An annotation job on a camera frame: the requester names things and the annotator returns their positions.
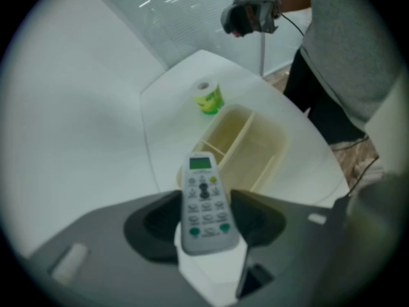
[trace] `black cable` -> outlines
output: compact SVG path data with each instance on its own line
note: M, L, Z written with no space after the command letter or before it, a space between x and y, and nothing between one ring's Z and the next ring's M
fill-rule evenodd
M285 16L285 14L281 14L281 16L283 16L286 20L288 20L290 23L292 23L299 31L300 31L300 33L301 33L301 35L302 36L304 36L304 33L301 31L301 29L297 26L297 25L295 25L294 24L294 22L291 20L291 19L289 19L287 16Z
M364 171L362 172L362 174L358 177L357 182L353 185L352 189L350 189L348 195L350 195L350 194L355 190L355 188L357 187L357 185L359 184L359 182L360 182L360 181L362 180L362 178L364 177L366 171L367 171L367 170L373 165L373 163L376 162L378 159L379 159L379 157L375 158L373 161L371 161L371 162L369 163L368 166L365 167L365 169L364 169Z
M334 149L333 152L350 149L350 148L352 148L353 146L359 145L360 143L367 141L368 139L369 139L369 136L367 136L365 139L362 139L362 140L360 140L360 141L357 141L357 142L353 143L353 144L350 145L350 146L346 146L345 148Z

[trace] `white table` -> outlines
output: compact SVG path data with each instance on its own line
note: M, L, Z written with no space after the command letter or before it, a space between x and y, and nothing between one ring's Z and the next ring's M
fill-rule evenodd
M348 193L339 164L314 125L262 78L207 51L198 51L150 85L141 96L148 149L161 191L177 188L186 153L214 116L203 114L189 93L201 77L216 78L226 104L240 104L271 118L287 132L289 149L261 194L331 207Z

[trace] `air conditioner remote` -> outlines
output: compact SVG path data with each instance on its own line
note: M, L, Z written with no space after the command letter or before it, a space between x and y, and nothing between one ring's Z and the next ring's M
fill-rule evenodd
M186 156L182 195L181 246L188 255L216 253L238 244L240 234L212 153Z

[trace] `plastic storage box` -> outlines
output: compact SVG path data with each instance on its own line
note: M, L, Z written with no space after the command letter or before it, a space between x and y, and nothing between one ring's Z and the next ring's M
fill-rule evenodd
M226 194L232 189L264 193L288 149L283 128L239 105L222 108L194 152L214 154ZM181 169L176 181L181 187Z

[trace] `person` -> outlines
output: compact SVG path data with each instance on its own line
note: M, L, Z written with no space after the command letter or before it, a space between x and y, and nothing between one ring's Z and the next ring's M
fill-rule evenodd
M284 90L328 144L365 137L403 65L367 0L280 0L281 13L311 7L312 22Z

